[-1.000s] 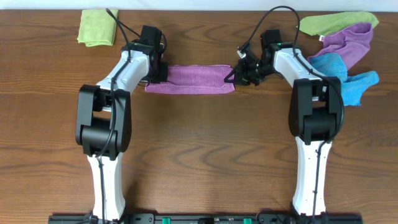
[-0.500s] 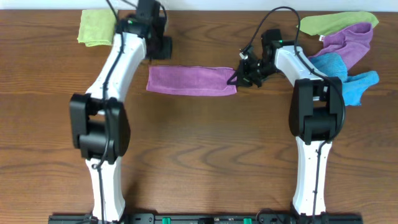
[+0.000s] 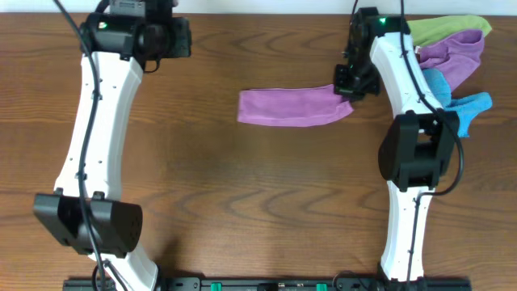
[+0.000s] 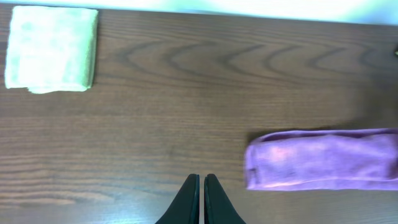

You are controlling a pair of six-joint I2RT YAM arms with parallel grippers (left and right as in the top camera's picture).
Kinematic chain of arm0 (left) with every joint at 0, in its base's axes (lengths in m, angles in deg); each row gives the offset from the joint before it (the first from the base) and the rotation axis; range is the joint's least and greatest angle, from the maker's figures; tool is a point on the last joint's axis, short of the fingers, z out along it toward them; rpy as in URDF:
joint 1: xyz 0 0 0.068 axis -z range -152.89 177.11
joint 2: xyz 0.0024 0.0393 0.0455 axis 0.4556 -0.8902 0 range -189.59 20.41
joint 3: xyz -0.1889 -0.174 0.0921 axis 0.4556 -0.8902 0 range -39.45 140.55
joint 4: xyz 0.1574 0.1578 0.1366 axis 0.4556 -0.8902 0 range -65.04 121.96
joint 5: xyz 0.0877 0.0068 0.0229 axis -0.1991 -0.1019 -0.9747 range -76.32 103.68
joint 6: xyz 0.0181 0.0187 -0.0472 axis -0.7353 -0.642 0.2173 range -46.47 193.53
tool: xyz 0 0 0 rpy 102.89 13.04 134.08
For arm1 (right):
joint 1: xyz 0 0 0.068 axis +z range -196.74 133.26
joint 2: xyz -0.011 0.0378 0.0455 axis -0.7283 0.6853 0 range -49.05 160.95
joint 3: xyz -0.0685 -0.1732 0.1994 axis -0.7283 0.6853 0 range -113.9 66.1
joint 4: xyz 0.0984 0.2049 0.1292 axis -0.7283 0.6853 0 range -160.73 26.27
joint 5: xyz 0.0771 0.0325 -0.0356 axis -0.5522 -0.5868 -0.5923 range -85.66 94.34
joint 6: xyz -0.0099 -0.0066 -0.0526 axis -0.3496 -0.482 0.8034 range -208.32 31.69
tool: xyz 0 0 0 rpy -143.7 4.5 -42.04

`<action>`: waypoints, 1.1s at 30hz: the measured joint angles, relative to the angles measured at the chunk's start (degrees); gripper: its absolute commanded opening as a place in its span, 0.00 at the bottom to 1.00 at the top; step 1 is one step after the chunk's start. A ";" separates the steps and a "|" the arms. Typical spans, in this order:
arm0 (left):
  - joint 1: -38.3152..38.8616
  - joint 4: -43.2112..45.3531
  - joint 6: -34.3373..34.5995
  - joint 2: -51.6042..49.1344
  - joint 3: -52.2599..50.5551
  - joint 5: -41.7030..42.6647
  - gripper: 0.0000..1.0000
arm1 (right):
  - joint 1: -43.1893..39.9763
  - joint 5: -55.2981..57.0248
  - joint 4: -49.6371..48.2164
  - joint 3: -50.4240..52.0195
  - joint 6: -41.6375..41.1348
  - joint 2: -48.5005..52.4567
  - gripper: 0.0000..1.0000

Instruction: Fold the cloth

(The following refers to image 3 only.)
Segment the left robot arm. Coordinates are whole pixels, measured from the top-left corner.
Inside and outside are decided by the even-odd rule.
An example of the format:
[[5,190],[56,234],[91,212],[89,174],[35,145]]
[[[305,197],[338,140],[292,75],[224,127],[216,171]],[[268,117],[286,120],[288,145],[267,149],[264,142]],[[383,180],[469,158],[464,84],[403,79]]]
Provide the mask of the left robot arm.
[[140,242],[143,211],[122,201],[121,163],[132,102],[149,61],[191,55],[183,17],[94,12],[75,28],[82,46],[82,89],[66,160],[33,212],[63,246],[97,265],[89,286],[162,290],[166,282]]

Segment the purple microfiber cloth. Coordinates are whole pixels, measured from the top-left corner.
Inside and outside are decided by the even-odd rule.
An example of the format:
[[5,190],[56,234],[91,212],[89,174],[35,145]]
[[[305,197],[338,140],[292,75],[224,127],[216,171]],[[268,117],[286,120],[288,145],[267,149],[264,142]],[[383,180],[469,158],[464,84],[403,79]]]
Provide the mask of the purple microfiber cloth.
[[237,120],[244,124],[305,128],[330,124],[353,112],[332,85],[251,89],[239,93]]

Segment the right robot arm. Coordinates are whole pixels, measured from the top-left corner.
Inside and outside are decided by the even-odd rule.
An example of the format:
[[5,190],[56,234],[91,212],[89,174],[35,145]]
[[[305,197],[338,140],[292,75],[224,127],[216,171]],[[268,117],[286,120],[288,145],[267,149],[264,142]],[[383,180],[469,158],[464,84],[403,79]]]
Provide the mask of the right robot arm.
[[355,102],[385,90],[393,112],[378,151],[380,174],[389,188],[389,226],[378,279],[370,290],[452,289],[427,280],[422,245],[431,199],[447,172],[452,151],[462,151],[455,112],[447,112],[431,92],[414,52],[403,15],[380,15],[361,8],[351,18],[343,53],[334,71],[334,93]]

